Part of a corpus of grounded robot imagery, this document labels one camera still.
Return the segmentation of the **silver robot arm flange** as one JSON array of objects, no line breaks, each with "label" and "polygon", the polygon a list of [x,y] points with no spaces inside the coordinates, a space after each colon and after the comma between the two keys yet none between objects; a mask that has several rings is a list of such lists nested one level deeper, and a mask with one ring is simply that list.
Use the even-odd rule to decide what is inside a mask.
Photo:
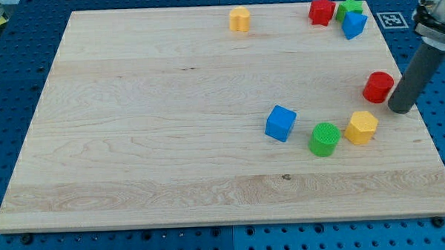
[{"label": "silver robot arm flange", "polygon": [[445,0],[418,0],[413,20],[425,44],[445,51]]}]

